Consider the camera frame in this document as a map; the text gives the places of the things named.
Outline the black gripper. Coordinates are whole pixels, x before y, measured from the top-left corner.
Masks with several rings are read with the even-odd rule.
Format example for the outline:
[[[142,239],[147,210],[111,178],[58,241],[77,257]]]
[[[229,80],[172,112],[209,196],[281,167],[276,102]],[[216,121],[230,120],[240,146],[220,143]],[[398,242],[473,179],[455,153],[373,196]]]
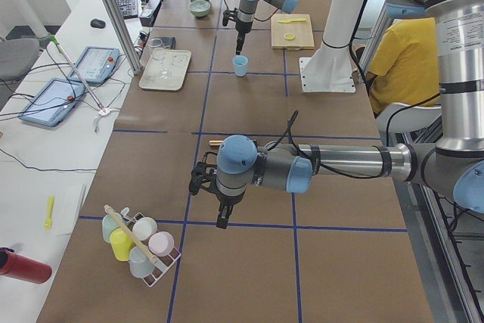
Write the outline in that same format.
[[[237,30],[236,54],[241,54],[245,42],[245,35],[250,32],[253,25],[253,15],[247,14],[240,9],[226,9],[222,16],[222,25],[227,26],[230,21],[235,23]]]
[[[222,188],[217,185],[217,165],[207,162],[207,157],[210,154],[217,155],[217,153],[213,151],[205,152],[202,160],[198,161],[196,166],[191,170],[191,180],[188,190],[193,196],[197,195],[200,189],[203,189],[217,197],[220,206],[216,227],[226,229],[233,207],[235,204],[242,201],[244,193],[229,195],[227,192],[222,191]]]

